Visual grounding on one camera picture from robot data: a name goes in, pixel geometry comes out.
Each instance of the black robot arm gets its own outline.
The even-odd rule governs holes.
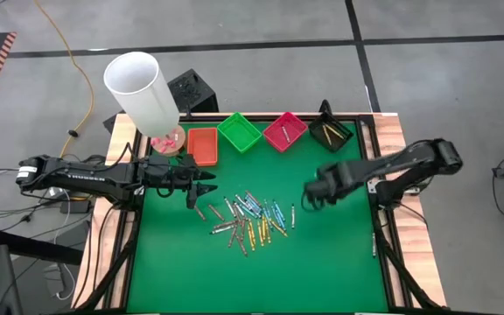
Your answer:
[[[389,206],[412,186],[431,176],[454,174],[461,167],[462,159],[451,142],[422,140],[385,157],[322,166],[317,170],[317,180],[304,184],[304,196],[317,209],[326,202],[334,205],[370,179],[409,169],[394,180],[376,184],[379,204]]]
[[[167,157],[153,155],[125,164],[98,165],[41,155],[19,163],[16,183],[24,195],[59,187],[102,196],[125,210],[134,209],[134,195],[142,187],[157,188],[161,197],[181,190],[187,191],[186,206],[193,208],[199,196],[217,188],[216,185],[196,184],[194,180],[214,179],[215,175],[200,170],[192,155],[177,157],[177,160],[175,165]]]

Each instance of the gray floor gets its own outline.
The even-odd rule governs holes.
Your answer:
[[[343,1],[42,1],[73,49],[351,39]],[[354,1],[364,39],[504,34],[504,1]],[[29,0],[0,6],[0,32],[18,32],[14,52],[63,50]],[[452,140],[465,166],[436,178],[423,209],[453,309],[504,313],[504,217],[491,196],[491,168],[504,157],[504,42],[366,46],[382,111],[398,112],[408,142]],[[167,80],[194,68],[221,111],[369,111],[353,46],[155,55]],[[119,110],[102,84],[115,56],[79,57],[96,108],[71,146],[105,154],[102,121]],[[36,154],[58,155],[88,106],[88,90],[68,58],[9,59],[0,77],[0,167]],[[498,182],[504,208],[504,181]],[[26,207],[11,175],[0,176],[0,210]],[[18,218],[0,220],[6,228]],[[47,210],[12,229],[35,235],[62,223]]]

